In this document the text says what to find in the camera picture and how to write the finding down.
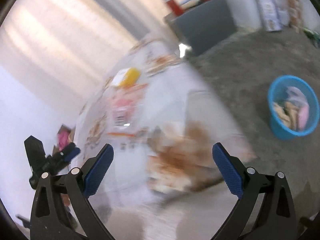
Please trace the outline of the pink mesh sponge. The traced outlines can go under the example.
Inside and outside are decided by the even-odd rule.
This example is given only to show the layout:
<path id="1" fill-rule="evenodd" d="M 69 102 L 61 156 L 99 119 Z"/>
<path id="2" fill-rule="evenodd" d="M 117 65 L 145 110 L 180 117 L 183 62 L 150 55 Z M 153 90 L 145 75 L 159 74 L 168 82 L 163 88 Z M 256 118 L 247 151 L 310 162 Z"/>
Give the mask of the pink mesh sponge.
<path id="1" fill-rule="evenodd" d="M 297 127 L 299 131 L 303 131 L 306 127 L 306 124 L 309 119 L 309 111 L 310 107 L 308 104 L 304 104 L 301 106 L 298 110 L 298 115 L 297 115 Z"/>

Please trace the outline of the cream curtain left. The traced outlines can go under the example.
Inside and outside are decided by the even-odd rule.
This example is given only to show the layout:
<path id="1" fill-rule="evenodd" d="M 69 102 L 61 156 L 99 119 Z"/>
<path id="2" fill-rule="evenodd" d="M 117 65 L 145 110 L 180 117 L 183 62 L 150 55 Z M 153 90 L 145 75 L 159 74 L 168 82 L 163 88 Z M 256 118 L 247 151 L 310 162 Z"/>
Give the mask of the cream curtain left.
<path id="1" fill-rule="evenodd" d="M 30 89 L 75 107 L 135 39 L 93 0 L 17 0 L 4 25 L 12 47 L 30 66 L 19 67 Z"/>

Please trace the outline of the cardboard box with pink item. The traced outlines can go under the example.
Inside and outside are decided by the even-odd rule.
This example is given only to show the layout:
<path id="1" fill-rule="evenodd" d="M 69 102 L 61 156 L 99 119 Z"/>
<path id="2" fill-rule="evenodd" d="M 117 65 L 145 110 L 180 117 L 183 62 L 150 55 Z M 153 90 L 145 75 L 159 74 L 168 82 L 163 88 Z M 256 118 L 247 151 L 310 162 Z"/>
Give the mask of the cardboard box with pink item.
<path id="1" fill-rule="evenodd" d="M 75 135 L 75 127 L 69 128 L 66 125 L 61 125 L 56 136 L 57 141 L 56 141 L 56 145 L 54 145 L 53 147 L 53 154 L 60 152 L 66 146 L 68 146 L 71 142 L 73 142 L 74 135 Z"/>

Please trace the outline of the dark grey side cabinet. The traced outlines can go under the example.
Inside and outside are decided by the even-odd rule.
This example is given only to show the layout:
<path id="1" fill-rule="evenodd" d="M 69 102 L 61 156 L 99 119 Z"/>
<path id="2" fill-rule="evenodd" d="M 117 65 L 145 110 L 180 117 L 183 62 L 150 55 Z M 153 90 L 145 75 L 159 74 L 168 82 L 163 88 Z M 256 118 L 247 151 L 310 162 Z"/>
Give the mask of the dark grey side cabinet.
<path id="1" fill-rule="evenodd" d="M 199 56 L 237 32 L 227 0 L 210 0 L 187 10 L 181 16 L 170 13 L 164 22 L 178 40 Z"/>

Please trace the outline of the cream curtain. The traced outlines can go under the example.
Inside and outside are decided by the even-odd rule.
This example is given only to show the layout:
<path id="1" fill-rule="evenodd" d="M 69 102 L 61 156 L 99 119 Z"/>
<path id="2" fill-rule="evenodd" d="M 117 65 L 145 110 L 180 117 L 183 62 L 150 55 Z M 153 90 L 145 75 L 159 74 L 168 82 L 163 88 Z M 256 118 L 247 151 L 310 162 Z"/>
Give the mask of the cream curtain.
<path id="1" fill-rule="evenodd" d="M 19 67 L 30 89 L 75 107 L 135 39 L 93 0 L 17 0 L 4 25 L 12 47 L 30 66 Z"/>
<path id="2" fill-rule="evenodd" d="M 68 18 L 95 30 L 96 18 L 115 23 L 131 39 L 147 34 L 177 44 L 177 37 L 165 23 L 169 7 L 164 0 L 45 0 Z"/>

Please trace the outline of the cream curtain right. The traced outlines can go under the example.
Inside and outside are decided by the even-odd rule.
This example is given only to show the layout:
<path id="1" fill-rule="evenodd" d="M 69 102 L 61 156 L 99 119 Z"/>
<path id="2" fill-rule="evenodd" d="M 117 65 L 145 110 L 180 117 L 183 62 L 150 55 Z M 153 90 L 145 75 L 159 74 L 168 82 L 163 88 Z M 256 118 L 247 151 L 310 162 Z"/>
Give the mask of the cream curtain right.
<path id="1" fill-rule="evenodd" d="M 96 18 L 115 23 L 131 39 L 147 34 L 177 44 L 177 37 L 165 23 L 169 7 L 164 0 L 45 0 L 68 18 L 95 30 Z"/>

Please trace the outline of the floral plaid tablecloth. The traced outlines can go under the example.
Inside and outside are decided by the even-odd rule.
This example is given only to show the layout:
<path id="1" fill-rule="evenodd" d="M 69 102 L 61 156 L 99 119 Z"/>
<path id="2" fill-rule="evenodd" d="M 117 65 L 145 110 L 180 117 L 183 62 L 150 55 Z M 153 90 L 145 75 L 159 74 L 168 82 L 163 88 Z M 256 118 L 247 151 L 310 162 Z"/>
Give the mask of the floral plaid tablecloth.
<path id="1" fill-rule="evenodd" d="M 108 135 L 115 75 L 126 68 L 149 86 L 135 137 Z M 212 159 L 220 142 L 247 163 L 255 158 L 242 130 L 198 72 L 158 38 L 138 42 L 107 74 L 76 124 L 81 166 L 105 144 L 114 160 L 89 201 L 116 239 L 210 239 L 231 212 L 228 192 Z"/>

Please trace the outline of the clear printed plastic bag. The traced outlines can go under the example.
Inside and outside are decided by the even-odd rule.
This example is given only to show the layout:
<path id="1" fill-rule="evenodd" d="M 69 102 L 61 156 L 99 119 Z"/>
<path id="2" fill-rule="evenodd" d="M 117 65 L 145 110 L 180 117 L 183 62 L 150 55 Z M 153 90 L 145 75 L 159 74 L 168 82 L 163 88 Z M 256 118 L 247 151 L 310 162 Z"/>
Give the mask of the clear printed plastic bag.
<path id="1" fill-rule="evenodd" d="M 116 89 L 108 106 L 107 133 L 112 137 L 135 137 L 140 129 L 148 84 Z"/>

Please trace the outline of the blue plastic trash bin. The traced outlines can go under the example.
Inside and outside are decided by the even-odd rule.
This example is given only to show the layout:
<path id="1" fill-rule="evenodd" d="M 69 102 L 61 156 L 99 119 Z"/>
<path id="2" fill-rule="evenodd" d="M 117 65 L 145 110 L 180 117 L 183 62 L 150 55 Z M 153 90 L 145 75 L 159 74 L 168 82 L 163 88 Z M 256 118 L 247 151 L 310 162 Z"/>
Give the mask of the blue plastic trash bin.
<path id="1" fill-rule="evenodd" d="M 268 90 L 270 127 L 281 140 L 311 134 L 319 122 L 319 101 L 311 86 L 293 75 L 276 78 Z"/>

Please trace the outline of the yellow cardboard box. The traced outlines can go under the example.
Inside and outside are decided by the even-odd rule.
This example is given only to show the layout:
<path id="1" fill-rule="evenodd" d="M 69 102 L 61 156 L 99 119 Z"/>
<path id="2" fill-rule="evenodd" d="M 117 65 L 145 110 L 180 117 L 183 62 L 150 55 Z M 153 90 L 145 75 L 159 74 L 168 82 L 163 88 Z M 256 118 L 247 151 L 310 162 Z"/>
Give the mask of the yellow cardboard box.
<path id="1" fill-rule="evenodd" d="M 137 68 L 121 69 L 113 78 L 111 82 L 112 87 L 125 88 L 134 85 L 141 75 Z"/>

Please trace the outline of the clear plastic container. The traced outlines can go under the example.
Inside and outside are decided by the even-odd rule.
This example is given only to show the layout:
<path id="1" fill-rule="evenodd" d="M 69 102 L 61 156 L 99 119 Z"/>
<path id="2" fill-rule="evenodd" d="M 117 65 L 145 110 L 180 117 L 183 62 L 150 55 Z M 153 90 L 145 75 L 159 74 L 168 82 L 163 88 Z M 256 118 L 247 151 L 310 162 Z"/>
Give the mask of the clear plastic container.
<path id="1" fill-rule="evenodd" d="M 297 87 L 287 87 L 287 101 L 292 103 L 298 108 L 308 105 L 306 96 Z"/>

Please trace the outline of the patterned brown gift box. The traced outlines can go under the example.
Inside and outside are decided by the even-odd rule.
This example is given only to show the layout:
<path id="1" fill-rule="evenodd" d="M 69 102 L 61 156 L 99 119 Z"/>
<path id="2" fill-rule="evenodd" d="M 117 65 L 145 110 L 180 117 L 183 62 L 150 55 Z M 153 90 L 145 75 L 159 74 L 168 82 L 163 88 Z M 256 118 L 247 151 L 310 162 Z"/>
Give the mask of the patterned brown gift box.
<path id="1" fill-rule="evenodd" d="M 300 0 L 287 0 L 291 27 L 299 33 L 303 27 Z"/>

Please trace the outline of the green glass bottles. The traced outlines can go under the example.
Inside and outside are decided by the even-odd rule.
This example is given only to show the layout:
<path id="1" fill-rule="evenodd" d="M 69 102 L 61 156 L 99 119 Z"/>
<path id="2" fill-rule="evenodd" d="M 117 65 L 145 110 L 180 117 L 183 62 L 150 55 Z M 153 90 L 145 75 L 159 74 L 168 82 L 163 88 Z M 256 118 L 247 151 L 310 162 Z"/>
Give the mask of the green glass bottles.
<path id="1" fill-rule="evenodd" d="M 310 30 L 308 28 L 303 28 L 305 35 L 312 41 L 313 45 L 319 48 L 319 33 L 316 31 Z"/>

